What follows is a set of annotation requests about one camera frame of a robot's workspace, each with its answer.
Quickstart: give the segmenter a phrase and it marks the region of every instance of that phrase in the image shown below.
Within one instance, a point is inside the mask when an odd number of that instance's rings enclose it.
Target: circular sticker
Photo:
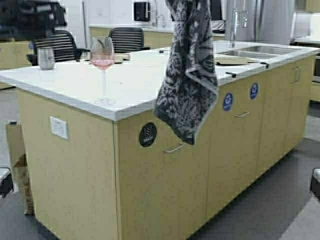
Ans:
[[[258,83],[254,83],[251,87],[251,90],[250,90],[251,100],[256,99],[258,96],[258,93],[259,93],[259,85],[258,85]]]
[[[223,100],[223,110],[225,112],[230,111],[232,105],[234,104],[234,96],[232,95],[232,93],[227,93],[224,97]]]
[[[142,147],[147,148],[154,144],[157,137],[157,127],[149,122],[144,125],[140,131],[139,141]]]

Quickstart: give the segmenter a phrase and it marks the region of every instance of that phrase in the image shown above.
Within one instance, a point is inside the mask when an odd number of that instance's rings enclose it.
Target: white countertop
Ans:
[[[264,60],[269,69],[279,67],[308,56],[316,55],[320,49],[300,46],[270,45],[237,42],[236,48],[252,46],[273,46],[300,49],[286,55]],[[229,42],[214,42],[215,52],[230,51]],[[169,52],[159,49],[131,53],[131,61],[115,64],[106,71],[107,97],[113,105],[95,102],[104,97],[102,73],[88,62],[62,62],[49,71],[38,66],[0,71],[0,82],[16,86],[25,91],[64,103],[77,109],[119,121],[124,118],[151,110],[163,82]],[[217,66],[219,85],[225,85],[266,71],[266,65],[252,63],[241,66]],[[235,73],[232,77],[226,72]]]
[[[170,33],[174,32],[174,27],[153,27],[145,26],[140,24],[90,24],[90,28],[103,28],[103,29],[114,29],[114,28],[142,28],[146,32],[158,32],[158,33]],[[224,37],[221,33],[212,33],[214,37]]]
[[[296,43],[302,44],[319,44],[320,45],[320,36],[311,35],[297,38],[295,40]]]

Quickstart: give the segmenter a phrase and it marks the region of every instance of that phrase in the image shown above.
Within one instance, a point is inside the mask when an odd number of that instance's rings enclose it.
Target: black and white patterned towel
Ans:
[[[155,115],[185,143],[196,144],[201,126],[218,100],[209,0],[166,0],[175,19],[165,79]]]

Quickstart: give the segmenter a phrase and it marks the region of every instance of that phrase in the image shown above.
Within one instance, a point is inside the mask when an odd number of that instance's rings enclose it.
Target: chair backrest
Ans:
[[[109,37],[112,38],[114,52],[119,54],[140,51],[145,45],[144,31],[138,27],[113,28]]]
[[[34,54],[37,54],[38,48],[53,48],[57,63],[76,59],[77,46],[74,37],[68,31],[56,30],[54,35],[34,40],[32,43]]]

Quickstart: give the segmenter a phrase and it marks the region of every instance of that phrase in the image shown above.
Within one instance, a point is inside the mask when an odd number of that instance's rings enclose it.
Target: wall outlet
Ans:
[[[57,135],[57,136],[59,136],[63,139],[66,139],[66,140],[69,139],[67,122],[51,116],[50,117],[50,124],[51,124],[51,132],[54,135]]]

